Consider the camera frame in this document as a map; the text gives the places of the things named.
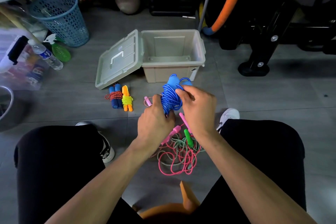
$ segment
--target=gray plastic bin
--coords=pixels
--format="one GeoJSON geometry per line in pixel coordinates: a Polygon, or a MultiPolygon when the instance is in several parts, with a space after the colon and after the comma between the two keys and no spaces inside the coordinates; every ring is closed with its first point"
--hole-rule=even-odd
{"type": "Polygon", "coordinates": [[[193,81],[204,63],[197,30],[134,30],[100,56],[95,86],[103,89],[141,66],[147,82],[167,82],[173,73],[193,81]]]}

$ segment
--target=perforated basket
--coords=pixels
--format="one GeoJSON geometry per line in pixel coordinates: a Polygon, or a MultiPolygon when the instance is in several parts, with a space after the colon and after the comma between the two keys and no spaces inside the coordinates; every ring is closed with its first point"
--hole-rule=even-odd
{"type": "Polygon", "coordinates": [[[29,12],[70,47],[81,46],[89,40],[78,0],[35,0],[29,12]]]}

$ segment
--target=bottle label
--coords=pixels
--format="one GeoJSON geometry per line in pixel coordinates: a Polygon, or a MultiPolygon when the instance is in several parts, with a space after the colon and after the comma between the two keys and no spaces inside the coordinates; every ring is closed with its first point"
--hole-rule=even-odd
{"type": "Polygon", "coordinates": [[[46,49],[45,52],[40,54],[40,57],[42,59],[49,59],[51,55],[52,55],[52,52],[46,49]]]}

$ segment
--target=person's right hand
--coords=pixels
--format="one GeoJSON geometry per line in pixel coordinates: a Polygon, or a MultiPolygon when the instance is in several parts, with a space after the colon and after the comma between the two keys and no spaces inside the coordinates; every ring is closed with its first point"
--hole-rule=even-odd
{"type": "Polygon", "coordinates": [[[215,131],[215,109],[217,99],[214,95],[197,87],[183,85],[184,90],[176,89],[182,99],[184,116],[196,139],[201,139],[215,131]]]}

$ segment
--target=orange chair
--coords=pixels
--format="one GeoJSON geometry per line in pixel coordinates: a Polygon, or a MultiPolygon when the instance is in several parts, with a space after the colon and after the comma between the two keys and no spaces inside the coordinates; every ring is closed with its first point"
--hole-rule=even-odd
{"type": "Polygon", "coordinates": [[[181,181],[180,188],[183,198],[182,204],[169,203],[156,206],[139,215],[143,219],[146,219],[148,223],[157,223],[157,221],[160,221],[160,223],[172,223],[172,221],[174,221],[174,224],[176,224],[177,220],[178,222],[182,222],[187,215],[191,214],[197,207],[199,207],[200,202],[186,182],[181,181]]]}

